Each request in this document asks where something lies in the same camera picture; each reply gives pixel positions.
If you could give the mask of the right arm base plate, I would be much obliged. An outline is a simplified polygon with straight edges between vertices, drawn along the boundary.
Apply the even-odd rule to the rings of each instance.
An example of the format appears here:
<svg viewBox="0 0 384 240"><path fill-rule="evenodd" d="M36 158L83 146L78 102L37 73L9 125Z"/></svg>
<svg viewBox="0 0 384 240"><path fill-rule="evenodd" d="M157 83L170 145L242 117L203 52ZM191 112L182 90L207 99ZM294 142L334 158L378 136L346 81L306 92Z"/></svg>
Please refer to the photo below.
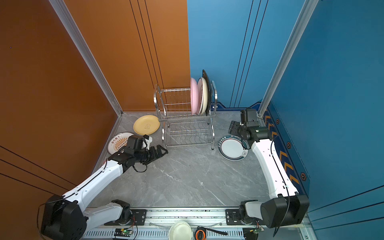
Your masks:
<svg viewBox="0 0 384 240"><path fill-rule="evenodd" d="M240 209L227 209L225 210L225 212L226 212L226 221L228 226L235 226L235 225L256 226L257 224L265 225L263 220L257 219L257 218L251 218Z"/></svg>

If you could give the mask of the chrome two-tier dish rack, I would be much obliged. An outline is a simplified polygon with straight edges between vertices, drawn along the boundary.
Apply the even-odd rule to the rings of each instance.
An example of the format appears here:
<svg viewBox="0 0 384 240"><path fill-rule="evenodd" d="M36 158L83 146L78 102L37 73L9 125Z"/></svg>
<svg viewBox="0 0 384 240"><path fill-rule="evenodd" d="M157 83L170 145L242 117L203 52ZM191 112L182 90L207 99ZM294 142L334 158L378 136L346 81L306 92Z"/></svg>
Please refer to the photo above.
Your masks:
<svg viewBox="0 0 384 240"><path fill-rule="evenodd" d="M211 102L204 113L196 115L191 111L190 88L155 87L154 104L167 148L208 145L211 150L215 149L218 93L214 81L209 80L209 90Z"/></svg>

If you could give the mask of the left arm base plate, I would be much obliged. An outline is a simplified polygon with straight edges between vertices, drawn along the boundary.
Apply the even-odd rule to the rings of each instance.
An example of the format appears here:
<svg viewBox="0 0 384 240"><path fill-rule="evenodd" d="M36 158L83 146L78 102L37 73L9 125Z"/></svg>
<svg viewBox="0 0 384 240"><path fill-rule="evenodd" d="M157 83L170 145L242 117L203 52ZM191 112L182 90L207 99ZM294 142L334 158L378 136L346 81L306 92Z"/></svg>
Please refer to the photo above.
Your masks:
<svg viewBox="0 0 384 240"><path fill-rule="evenodd" d="M147 210L146 209L135 209L131 210L132 214L128 220L116 220L111 221L108 223L105 223L105 226L131 226L133 223L135 223L135 226L144 226L147 216Z"/></svg>

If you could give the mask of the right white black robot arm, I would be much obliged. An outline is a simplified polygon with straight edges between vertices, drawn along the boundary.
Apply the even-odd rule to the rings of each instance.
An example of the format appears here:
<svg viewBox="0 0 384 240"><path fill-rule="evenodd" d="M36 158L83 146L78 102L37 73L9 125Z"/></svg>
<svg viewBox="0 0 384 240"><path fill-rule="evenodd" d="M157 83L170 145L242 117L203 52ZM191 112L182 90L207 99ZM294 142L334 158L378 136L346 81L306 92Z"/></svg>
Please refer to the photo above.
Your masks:
<svg viewBox="0 0 384 240"><path fill-rule="evenodd" d="M267 181L270 199L266 202L244 201L240 204L240 219L250 225L262 221L276 231L280 227L298 225L310 206L307 196L301 195L289 179L275 147L275 138L262 123L255 109L241 111L241 120L232 121L229 134L239 137L246 149L256 155Z"/></svg>

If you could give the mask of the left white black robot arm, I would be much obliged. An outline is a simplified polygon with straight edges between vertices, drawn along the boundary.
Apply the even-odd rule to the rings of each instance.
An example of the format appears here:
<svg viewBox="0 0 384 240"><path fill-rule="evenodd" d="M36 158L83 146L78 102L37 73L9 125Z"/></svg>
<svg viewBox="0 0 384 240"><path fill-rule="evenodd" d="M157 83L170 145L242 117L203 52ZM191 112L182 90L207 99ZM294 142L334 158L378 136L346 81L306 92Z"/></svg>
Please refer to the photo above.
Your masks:
<svg viewBox="0 0 384 240"><path fill-rule="evenodd" d="M136 163L148 166L168 154L161 145L151 146L148 135L132 135L127 143L109 156L94 174L62 196L53 195L44 206L43 218L37 221L42 239L79 240L84 233L105 223L119 225L133 223L131 205L121 200L89 208L93 199L113 180L120 177Z"/></svg>

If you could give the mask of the black square floral plate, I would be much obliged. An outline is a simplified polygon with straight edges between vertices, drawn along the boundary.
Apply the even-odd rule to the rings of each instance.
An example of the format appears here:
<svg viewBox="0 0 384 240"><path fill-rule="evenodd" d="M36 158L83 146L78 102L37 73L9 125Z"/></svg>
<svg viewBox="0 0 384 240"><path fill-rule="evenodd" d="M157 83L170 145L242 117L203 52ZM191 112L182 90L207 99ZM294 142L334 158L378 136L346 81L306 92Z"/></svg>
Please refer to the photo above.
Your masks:
<svg viewBox="0 0 384 240"><path fill-rule="evenodd" d="M211 102L212 102L212 88L211 88L211 81L208 77L208 74L205 70L203 70L203 75L202 77L206 80L207 82L207 87L208 87L208 99L207 99L207 108L205 111L206 116L210 115L211 111Z"/></svg>

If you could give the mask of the cream round plate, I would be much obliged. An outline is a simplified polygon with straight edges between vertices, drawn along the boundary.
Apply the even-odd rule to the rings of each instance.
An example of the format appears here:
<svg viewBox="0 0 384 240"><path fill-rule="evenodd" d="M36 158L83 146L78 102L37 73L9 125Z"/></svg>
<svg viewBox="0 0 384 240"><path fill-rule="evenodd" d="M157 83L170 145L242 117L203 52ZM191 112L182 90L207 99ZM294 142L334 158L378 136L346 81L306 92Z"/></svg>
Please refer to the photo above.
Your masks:
<svg viewBox="0 0 384 240"><path fill-rule="evenodd" d="M208 87L208 82L205 78L202 78L202 83L203 83L203 107L202 107L202 112L201 114L205 114L207 105L208 105L208 97L209 97L209 87Z"/></svg>

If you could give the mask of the white plate green red rim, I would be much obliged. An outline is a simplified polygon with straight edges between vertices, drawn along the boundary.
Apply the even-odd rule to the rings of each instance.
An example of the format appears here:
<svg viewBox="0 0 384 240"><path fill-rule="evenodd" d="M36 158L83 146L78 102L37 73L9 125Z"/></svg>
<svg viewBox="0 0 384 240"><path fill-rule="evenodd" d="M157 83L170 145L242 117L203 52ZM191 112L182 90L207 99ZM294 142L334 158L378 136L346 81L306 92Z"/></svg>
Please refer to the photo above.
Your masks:
<svg viewBox="0 0 384 240"><path fill-rule="evenodd" d="M249 145L236 136L224 136L218 142L219 153L233 162L241 161L248 155Z"/></svg>

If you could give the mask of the white plate green cloud outline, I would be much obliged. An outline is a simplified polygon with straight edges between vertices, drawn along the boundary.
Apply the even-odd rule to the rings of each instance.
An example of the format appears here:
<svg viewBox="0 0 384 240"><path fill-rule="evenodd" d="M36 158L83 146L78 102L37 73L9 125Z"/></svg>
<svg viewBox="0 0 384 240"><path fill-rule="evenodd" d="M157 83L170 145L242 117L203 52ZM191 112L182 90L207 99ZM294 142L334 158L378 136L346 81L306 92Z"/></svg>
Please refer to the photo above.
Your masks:
<svg viewBox="0 0 384 240"><path fill-rule="evenodd" d="M197 114L200 115L203 110L204 103L204 78L200 78L198 81L198 111Z"/></svg>

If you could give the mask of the pink round plate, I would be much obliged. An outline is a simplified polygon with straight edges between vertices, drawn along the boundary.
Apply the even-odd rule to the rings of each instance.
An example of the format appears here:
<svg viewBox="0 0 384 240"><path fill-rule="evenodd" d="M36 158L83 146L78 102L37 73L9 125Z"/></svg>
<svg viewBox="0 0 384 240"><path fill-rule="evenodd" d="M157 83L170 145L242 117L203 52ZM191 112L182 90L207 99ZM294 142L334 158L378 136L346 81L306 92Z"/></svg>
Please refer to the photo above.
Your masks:
<svg viewBox="0 0 384 240"><path fill-rule="evenodd" d="M191 78L191 86L190 86L190 97L191 97L191 113L193 115L197 114L199 105L199 90L198 83L194 78Z"/></svg>

